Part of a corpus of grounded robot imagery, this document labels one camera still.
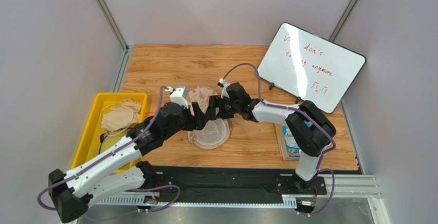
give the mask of handwritten text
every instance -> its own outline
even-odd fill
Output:
[[[289,57],[289,58],[292,58],[292,54],[290,54],[290,52],[286,52],[286,56]],[[302,64],[303,67],[306,65],[306,63],[307,63],[307,61],[301,60],[301,64]]]
[[[311,52],[311,53],[315,53],[315,54],[318,53],[320,56],[322,56],[322,54],[324,53],[324,52],[322,52],[320,49],[318,49],[318,51],[317,51],[316,49],[312,48],[310,43],[309,43],[309,45],[305,46],[304,49],[305,49],[306,51]]]
[[[320,66],[315,66],[315,65],[312,65],[312,67],[313,67],[314,69],[316,69],[316,72],[317,72],[317,73],[325,73],[325,74],[327,74],[327,75],[329,75],[329,76],[333,76],[333,73],[330,72],[329,70],[325,69],[325,68],[322,68],[322,67],[320,67]]]
[[[313,83],[313,85],[311,86],[311,89],[315,90],[316,93],[318,93],[318,88],[319,88],[319,83],[318,82]],[[325,95],[325,93],[327,93],[328,89],[329,88],[327,86],[324,86],[321,89],[321,93],[323,93]]]

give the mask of yellow tray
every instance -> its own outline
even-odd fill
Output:
[[[148,95],[146,95],[146,93],[98,93],[94,99],[87,123],[85,124],[84,132],[82,133],[81,141],[79,142],[78,149],[76,150],[75,158],[71,164],[72,169],[95,157],[94,150],[100,146],[100,135],[104,132],[104,130],[101,128],[100,121],[102,109],[108,105],[117,105],[125,98],[131,98],[131,100],[137,101],[141,104],[139,121],[142,122],[145,119],[148,108]],[[109,111],[110,109],[106,108],[102,115]],[[128,170],[136,163],[137,161],[132,161],[117,169],[115,173]]]

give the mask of white wall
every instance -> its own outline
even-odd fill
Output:
[[[329,38],[349,0],[105,0],[128,44],[270,44],[282,22]]]
[[[69,169],[121,57],[95,0],[0,0],[0,223],[60,223],[36,196]]]
[[[368,57],[345,97],[392,223],[437,223],[438,0],[361,0],[337,43]]]

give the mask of beige cloth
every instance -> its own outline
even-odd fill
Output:
[[[111,107],[109,113],[103,115],[102,129],[114,132],[138,123],[140,109],[139,102],[134,102],[129,98],[121,100],[119,105]]]

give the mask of small box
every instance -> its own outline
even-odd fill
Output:
[[[283,158],[284,161],[300,159],[300,148],[289,128],[278,124],[274,124],[274,128],[277,134],[281,158]]]
[[[147,114],[148,95],[146,93],[98,93],[94,99],[93,106],[88,115],[87,123],[85,124],[82,133],[81,141],[76,150],[75,158],[71,164],[74,169],[95,157],[94,150],[100,146],[100,135],[104,132],[101,128],[101,115],[110,111],[106,108],[104,113],[102,110],[109,105],[117,105],[121,100],[130,98],[141,104],[141,110],[138,112],[139,122],[142,122]],[[117,169],[115,173],[120,173],[133,167],[137,161],[132,161],[121,168]]]

